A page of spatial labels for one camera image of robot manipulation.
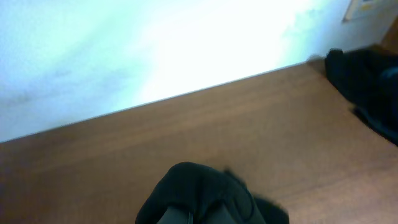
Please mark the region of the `black t-shirt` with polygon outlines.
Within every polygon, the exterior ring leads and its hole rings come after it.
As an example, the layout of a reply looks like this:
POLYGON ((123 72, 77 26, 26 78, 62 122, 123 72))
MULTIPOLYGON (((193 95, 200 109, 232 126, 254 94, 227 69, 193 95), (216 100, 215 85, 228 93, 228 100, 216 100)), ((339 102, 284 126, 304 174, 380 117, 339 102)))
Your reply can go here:
POLYGON ((138 224, 289 224, 288 213, 254 196, 230 170, 192 162, 172 166, 139 210, 138 224))

